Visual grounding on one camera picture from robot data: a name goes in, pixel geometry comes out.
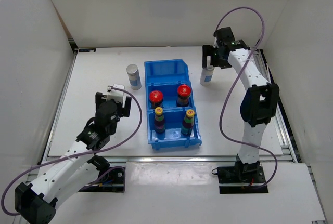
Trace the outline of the red-lidded sauce jar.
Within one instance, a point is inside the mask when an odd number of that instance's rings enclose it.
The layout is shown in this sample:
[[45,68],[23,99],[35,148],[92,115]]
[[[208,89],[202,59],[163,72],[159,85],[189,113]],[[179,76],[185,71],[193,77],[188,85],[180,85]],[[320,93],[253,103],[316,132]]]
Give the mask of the red-lidded sauce jar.
[[181,84],[177,88],[177,101],[178,107],[186,107],[189,105],[189,98],[191,96],[191,87],[187,84]]
[[153,90],[149,94],[149,102],[151,108],[155,109],[157,107],[163,108],[163,93],[160,90]]

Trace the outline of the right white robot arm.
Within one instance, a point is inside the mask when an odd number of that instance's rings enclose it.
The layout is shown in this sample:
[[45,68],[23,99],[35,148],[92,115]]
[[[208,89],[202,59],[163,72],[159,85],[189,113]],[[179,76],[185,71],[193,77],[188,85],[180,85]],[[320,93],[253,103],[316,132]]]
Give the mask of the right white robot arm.
[[276,114],[279,87],[262,75],[250,47],[243,40],[236,40],[230,27],[216,30],[213,36],[214,44],[202,47],[203,68],[233,68],[245,89],[240,105],[244,134],[233,174],[239,182],[246,182],[259,173],[259,147],[267,125]]

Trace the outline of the green-labelled sauce bottle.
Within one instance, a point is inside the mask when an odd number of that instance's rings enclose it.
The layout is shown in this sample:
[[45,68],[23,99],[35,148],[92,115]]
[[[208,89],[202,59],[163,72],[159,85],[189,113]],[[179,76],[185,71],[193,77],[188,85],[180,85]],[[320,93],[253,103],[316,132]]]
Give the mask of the green-labelled sauce bottle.
[[195,116],[195,111],[193,109],[188,109],[186,111],[181,128],[181,132],[183,135],[186,136],[191,135],[194,126],[194,116]]

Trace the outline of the yellow-capped sauce bottle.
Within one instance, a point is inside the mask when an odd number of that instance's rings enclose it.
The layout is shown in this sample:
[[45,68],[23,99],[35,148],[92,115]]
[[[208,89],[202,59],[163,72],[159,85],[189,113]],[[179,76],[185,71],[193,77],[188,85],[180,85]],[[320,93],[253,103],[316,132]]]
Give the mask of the yellow-capped sauce bottle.
[[157,133],[165,132],[165,119],[162,107],[155,108],[155,120],[154,120],[155,131]]

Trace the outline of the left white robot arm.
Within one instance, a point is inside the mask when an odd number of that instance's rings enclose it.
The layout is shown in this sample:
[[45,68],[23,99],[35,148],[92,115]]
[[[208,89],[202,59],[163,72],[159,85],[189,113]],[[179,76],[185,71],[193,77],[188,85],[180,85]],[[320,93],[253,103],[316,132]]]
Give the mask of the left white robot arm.
[[107,150],[122,117],[129,117],[134,97],[112,86],[108,94],[96,93],[95,116],[90,118],[72,146],[60,158],[46,162],[48,170],[29,184],[15,188],[15,210],[28,223],[50,223],[59,206],[89,183],[104,182],[109,177],[107,160],[100,156]]

